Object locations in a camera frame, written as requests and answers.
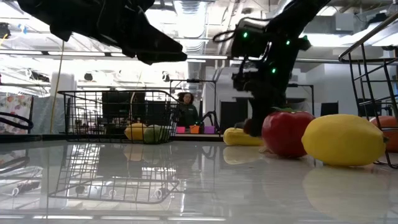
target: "ceiling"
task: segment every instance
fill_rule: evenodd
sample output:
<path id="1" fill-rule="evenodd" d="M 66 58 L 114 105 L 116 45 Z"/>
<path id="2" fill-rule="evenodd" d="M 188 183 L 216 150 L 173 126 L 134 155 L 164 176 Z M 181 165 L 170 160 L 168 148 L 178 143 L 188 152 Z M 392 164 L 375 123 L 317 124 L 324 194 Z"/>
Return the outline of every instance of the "ceiling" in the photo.
<path id="1" fill-rule="evenodd" d="M 146 15 L 150 23 L 166 33 L 170 37 L 187 46 L 205 43 L 201 54 L 224 55 L 228 46 L 220 47 L 211 41 L 217 33 L 234 29 L 235 24 L 243 16 L 264 17 L 278 7 L 279 0 L 216 0 L 205 2 L 204 34 L 199 38 L 185 35 L 186 29 L 196 29 L 195 26 L 184 26 L 181 16 L 167 10 L 149 9 Z M 336 9 L 348 8 L 347 12 L 359 9 L 374 9 L 390 5 L 391 1 L 331 1 L 330 6 Z M 59 52 L 62 50 L 62 40 L 52 35 L 49 26 L 34 17 L 24 13 L 16 1 L 0 1 L 0 22 L 10 24 L 11 38 L 6 39 L 1 50 L 31 50 Z M 99 43 L 80 34 L 73 34 L 65 43 L 66 52 L 121 52 L 120 49 Z M 379 47 L 370 47 L 373 57 L 381 57 L 382 50 Z M 336 47 L 313 47 L 307 52 L 300 52 L 300 58 L 333 58 L 341 53 Z M 3 83 L 42 83 L 29 79 L 29 71 L 35 71 L 51 79 L 51 74 L 57 71 L 59 66 L 58 55 L 4 55 L 0 54 L 0 73 Z M 169 84 L 162 81 L 164 72 L 170 74 L 171 79 L 205 78 L 203 70 L 206 66 L 215 66 L 214 60 L 189 60 L 179 63 L 158 63 L 152 66 L 144 65 L 135 59 L 124 57 L 65 57 L 63 72 L 73 72 L 79 79 L 79 85 L 103 85 L 103 86 L 151 86 L 168 87 Z M 316 64 L 297 63 L 296 68 L 307 72 Z M 93 74 L 94 82 L 84 80 L 84 74 Z M 29 93 L 42 90 L 36 87 L 29 89 Z"/>

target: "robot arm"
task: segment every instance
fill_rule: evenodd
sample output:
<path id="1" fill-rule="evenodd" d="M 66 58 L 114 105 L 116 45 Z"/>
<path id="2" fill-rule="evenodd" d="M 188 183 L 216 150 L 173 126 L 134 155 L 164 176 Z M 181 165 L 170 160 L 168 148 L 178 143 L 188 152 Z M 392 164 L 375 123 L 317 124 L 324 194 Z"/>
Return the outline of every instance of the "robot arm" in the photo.
<path id="1" fill-rule="evenodd" d="M 218 39 L 226 32 L 214 37 L 214 42 L 233 38 L 231 56 L 244 59 L 239 72 L 233 74 L 232 79 L 235 89 L 249 91 L 254 97 L 250 100 L 252 121 L 250 127 L 245 127 L 245 132 L 260 136 L 264 118 L 274 112 L 272 107 L 285 106 L 285 92 L 299 50 L 311 47 L 306 37 L 299 36 L 329 2 L 330 0 L 293 0 L 282 13 L 272 19 L 254 19 L 268 22 L 262 27 L 247 22 L 253 18 L 243 18 L 229 38 Z M 251 57 L 260 58 L 252 60 L 256 71 L 245 72 L 244 66 Z"/>

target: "dark hair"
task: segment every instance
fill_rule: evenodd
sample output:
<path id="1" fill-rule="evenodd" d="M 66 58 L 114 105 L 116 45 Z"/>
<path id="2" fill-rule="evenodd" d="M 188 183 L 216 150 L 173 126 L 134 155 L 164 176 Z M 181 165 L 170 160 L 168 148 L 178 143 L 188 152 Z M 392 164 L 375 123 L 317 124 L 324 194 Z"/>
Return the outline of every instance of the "dark hair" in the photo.
<path id="1" fill-rule="evenodd" d="M 193 94 L 192 94 L 192 93 L 189 93 L 189 92 L 179 93 L 179 94 L 178 94 L 178 100 L 179 100 L 179 102 L 184 102 L 184 96 L 185 96 L 186 94 L 191 95 L 191 102 L 189 102 L 189 104 L 191 105 L 191 104 L 193 103 L 193 101 L 194 101 L 194 97 L 193 97 Z"/>

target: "red fruit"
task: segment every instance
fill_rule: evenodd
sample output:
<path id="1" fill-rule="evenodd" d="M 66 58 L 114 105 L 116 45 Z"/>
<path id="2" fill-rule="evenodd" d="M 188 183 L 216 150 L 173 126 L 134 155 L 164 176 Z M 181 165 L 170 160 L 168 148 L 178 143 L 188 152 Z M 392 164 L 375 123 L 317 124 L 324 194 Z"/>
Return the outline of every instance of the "red fruit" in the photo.
<path id="1" fill-rule="evenodd" d="M 398 122 L 394 116 L 379 116 L 379 121 L 383 128 L 398 127 Z M 376 118 L 372 118 L 370 122 L 377 126 Z M 389 139 L 386 146 L 387 151 L 398 152 L 398 131 L 383 131 L 383 134 Z"/>
<path id="2" fill-rule="evenodd" d="M 262 139 L 280 157 L 295 159 L 307 155 L 301 138 L 315 117 L 304 111 L 277 111 L 262 124 Z"/>

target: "person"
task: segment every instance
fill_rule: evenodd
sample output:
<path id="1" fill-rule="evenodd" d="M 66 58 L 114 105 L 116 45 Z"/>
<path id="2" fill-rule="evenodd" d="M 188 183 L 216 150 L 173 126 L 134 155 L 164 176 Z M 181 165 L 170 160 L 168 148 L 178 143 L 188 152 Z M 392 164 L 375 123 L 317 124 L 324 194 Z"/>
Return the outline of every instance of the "person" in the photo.
<path id="1" fill-rule="evenodd" d="M 193 105 L 194 97 L 192 93 L 180 93 L 178 100 L 182 104 L 180 105 L 180 117 L 177 126 L 189 128 L 189 126 L 195 125 L 199 120 L 199 115 Z"/>

